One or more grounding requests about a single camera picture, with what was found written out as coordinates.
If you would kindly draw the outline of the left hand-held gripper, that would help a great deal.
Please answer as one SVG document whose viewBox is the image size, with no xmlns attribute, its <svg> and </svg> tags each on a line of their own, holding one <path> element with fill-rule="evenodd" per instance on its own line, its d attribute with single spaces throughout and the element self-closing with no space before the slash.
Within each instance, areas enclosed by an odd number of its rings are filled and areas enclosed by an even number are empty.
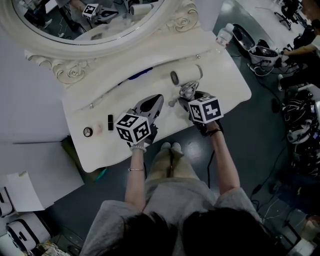
<svg viewBox="0 0 320 256">
<path fill-rule="evenodd" d="M 151 145 L 158 133 L 155 125 L 164 104 L 164 96 L 155 94 L 140 100 L 133 108 L 121 114 L 115 122 L 119 137 L 128 145 L 141 141 Z"/>
</svg>

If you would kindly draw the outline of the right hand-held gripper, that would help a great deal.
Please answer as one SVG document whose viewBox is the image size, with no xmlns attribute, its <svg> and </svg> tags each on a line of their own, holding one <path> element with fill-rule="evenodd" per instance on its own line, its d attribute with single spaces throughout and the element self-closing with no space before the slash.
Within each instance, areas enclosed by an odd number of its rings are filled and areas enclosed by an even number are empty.
<svg viewBox="0 0 320 256">
<path fill-rule="evenodd" d="M 193 100 L 180 97 L 178 102 L 203 137 L 209 135 L 207 124 L 224 116 L 218 98 L 207 92 L 196 91 Z"/>
</svg>

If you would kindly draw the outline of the white hair dryer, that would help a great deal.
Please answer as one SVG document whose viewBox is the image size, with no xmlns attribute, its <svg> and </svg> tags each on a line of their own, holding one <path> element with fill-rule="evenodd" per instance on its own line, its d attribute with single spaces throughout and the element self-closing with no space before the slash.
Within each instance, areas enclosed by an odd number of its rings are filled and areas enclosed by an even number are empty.
<svg viewBox="0 0 320 256">
<path fill-rule="evenodd" d="M 179 88 L 178 96 L 171 100 L 168 105 L 173 108 L 180 98 L 188 101 L 195 99 L 199 81 L 203 77 L 203 70 L 200 65 L 193 64 L 181 66 L 170 72 L 170 78 L 175 87 Z"/>
</svg>

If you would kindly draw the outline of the white ornate dressing table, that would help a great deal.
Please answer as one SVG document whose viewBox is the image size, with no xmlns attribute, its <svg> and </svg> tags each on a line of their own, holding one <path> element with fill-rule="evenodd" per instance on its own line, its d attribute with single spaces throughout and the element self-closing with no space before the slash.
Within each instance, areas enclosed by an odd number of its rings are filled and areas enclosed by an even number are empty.
<svg viewBox="0 0 320 256">
<path fill-rule="evenodd" d="M 71 85 L 63 97 L 63 109 L 84 171 L 118 164 L 131 154 L 118 133 L 108 130 L 108 115 L 117 119 L 138 101 L 155 94 L 163 95 L 168 103 L 178 94 L 170 72 L 194 64 L 203 71 L 199 89 L 216 96 L 224 114 L 251 98 L 251 90 L 229 53 L 217 53 L 215 35 L 203 31 L 152 39 L 117 53 Z M 128 80 L 151 67 L 151 71 Z M 85 127 L 93 129 L 91 137 L 83 135 Z"/>
</svg>

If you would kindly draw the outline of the person's left forearm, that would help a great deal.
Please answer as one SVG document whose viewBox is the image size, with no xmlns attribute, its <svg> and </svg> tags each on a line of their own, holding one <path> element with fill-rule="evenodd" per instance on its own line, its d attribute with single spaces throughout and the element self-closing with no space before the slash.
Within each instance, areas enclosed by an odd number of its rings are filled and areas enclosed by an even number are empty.
<svg viewBox="0 0 320 256">
<path fill-rule="evenodd" d="M 140 148 L 132 151 L 124 201 L 141 212 L 146 206 L 144 151 Z"/>
</svg>

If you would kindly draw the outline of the person's right forearm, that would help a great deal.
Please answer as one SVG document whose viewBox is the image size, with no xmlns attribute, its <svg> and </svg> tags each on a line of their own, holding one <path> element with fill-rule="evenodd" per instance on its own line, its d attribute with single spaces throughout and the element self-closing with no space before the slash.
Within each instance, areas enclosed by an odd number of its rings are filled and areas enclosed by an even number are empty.
<svg viewBox="0 0 320 256">
<path fill-rule="evenodd" d="M 218 187 L 222 195 L 232 189 L 239 188 L 241 186 L 240 178 L 222 129 L 216 121 L 209 122 L 206 126 L 215 151 Z"/>
</svg>

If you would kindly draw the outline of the blue comb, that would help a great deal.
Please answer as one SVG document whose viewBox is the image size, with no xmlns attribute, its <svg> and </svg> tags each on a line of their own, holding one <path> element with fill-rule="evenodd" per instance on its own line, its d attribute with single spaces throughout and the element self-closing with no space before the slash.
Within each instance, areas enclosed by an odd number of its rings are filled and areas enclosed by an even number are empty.
<svg viewBox="0 0 320 256">
<path fill-rule="evenodd" d="M 130 76 L 130 77 L 128 78 L 128 80 L 130 80 L 130 81 L 131 81 L 131 80 L 135 80 L 135 79 L 137 79 L 138 77 L 140 77 L 140 76 L 148 73 L 148 72 L 151 71 L 152 69 L 153 69 L 153 67 L 150 67 L 150 68 L 147 68 L 147 69 L 145 69 L 145 70 L 143 70 L 143 71 L 140 71 L 140 72 L 138 72 L 138 73 Z"/>
</svg>

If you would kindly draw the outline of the green rolled mat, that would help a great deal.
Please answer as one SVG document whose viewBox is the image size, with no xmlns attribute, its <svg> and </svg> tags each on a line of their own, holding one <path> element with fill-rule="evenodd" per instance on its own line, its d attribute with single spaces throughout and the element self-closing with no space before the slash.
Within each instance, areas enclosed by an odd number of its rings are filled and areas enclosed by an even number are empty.
<svg viewBox="0 0 320 256">
<path fill-rule="evenodd" d="M 75 166 L 76 166 L 76 168 L 77 168 L 77 170 L 78 170 L 78 172 L 79 172 L 79 174 L 85 184 L 97 182 L 106 173 L 107 167 L 98 168 L 98 169 L 94 170 L 93 172 L 86 172 L 83 169 L 82 164 L 79 159 L 79 156 L 77 154 L 76 148 L 74 146 L 72 137 L 70 135 L 68 135 L 67 137 L 65 137 L 61 141 L 61 146 L 64 149 L 64 151 L 68 154 L 68 156 L 72 159 L 72 161 L 74 162 L 74 164 L 75 164 Z"/>
</svg>

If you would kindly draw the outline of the person's grey dress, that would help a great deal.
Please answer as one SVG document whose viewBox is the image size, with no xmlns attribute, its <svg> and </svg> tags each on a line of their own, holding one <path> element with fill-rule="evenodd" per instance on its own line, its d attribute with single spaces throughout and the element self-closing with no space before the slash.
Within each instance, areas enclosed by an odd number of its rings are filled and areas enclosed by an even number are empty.
<svg viewBox="0 0 320 256">
<path fill-rule="evenodd" d="M 216 197 L 195 178 L 157 178 L 146 181 L 145 198 L 143 210 L 123 201 L 104 201 L 80 256 L 182 256 L 178 228 L 191 214 L 209 210 L 242 211 L 250 222 L 261 223 L 242 188 Z"/>
</svg>

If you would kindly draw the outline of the clear plastic water bottle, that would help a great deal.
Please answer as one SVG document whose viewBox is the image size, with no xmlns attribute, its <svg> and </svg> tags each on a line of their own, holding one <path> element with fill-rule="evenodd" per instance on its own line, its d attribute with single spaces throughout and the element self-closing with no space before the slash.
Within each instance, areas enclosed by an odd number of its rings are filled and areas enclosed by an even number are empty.
<svg viewBox="0 0 320 256">
<path fill-rule="evenodd" d="M 225 49 L 233 38 L 233 30 L 234 25 L 227 23 L 226 26 L 222 28 L 216 36 L 216 43 Z"/>
</svg>

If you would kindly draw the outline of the grey oval shell case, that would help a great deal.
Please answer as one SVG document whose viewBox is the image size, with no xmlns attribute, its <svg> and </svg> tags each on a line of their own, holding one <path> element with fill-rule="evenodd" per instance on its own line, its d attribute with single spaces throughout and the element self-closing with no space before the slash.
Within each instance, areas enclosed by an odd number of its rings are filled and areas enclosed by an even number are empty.
<svg viewBox="0 0 320 256">
<path fill-rule="evenodd" d="M 249 51 L 256 46 L 252 36 L 241 25 L 237 23 L 233 23 L 232 25 L 232 35 L 245 51 Z"/>
</svg>

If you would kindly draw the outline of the white open equipment case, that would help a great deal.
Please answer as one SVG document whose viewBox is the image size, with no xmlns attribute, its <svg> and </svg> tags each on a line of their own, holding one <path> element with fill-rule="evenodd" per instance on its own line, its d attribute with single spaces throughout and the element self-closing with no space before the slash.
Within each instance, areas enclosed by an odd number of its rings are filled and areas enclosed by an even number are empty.
<svg viewBox="0 0 320 256">
<path fill-rule="evenodd" d="M 279 59 L 279 54 L 275 50 L 260 45 L 251 48 L 248 53 L 251 63 L 261 67 L 273 67 Z"/>
</svg>

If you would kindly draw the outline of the white foam board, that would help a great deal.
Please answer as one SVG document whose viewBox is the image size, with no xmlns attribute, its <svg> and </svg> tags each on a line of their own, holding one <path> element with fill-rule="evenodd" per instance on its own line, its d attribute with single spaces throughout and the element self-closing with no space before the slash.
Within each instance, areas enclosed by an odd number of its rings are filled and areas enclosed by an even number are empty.
<svg viewBox="0 0 320 256">
<path fill-rule="evenodd" d="M 0 188 L 16 212 L 43 211 L 83 185 L 59 142 L 0 144 Z"/>
</svg>

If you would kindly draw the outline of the black office chair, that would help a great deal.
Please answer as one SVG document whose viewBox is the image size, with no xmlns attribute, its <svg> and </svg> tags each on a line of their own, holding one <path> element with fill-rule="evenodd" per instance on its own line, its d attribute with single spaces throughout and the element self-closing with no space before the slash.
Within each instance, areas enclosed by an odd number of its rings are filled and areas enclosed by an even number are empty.
<svg viewBox="0 0 320 256">
<path fill-rule="evenodd" d="M 292 30 L 292 22 L 297 24 L 302 22 L 304 24 L 305 20 L 298 13 L 299 0 L 284 0 L 284 5 L 281 7 L 281 13 L 274 12 L 275 15 L 281 17 L 280 23 L 285 22 L 289 31 Z"/>
</svg>

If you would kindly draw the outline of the oval mirror with ornate frame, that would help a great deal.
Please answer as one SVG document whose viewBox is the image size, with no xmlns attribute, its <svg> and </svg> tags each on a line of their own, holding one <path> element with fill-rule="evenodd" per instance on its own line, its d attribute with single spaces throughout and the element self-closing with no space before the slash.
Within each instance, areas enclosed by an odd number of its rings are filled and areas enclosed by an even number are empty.
<svg viewBox="0 0 320 256">
<path fill-rule="evenodd" d="M 101 34 L 100 39 L 61 39 L 49 35 L 19 16 L 12 0 L 0 0 L 0 26 L 14 40 L 25 47 L 25 57 L 38 65 L 52 69 L 56 78 L 65 85 L 82 80 L 91 62 L 127 49 L 147 38 L 159 29 L 169 28 L 175 32 L 192 29 L 198 22 L 196 5 L 191 0 L 159 0 L 147 10 L 144 4 L 138 20 L 113 14 L 112 29 L 103 32 L 102 25 L 84 33 L 89 38 Z"/>
</svg>

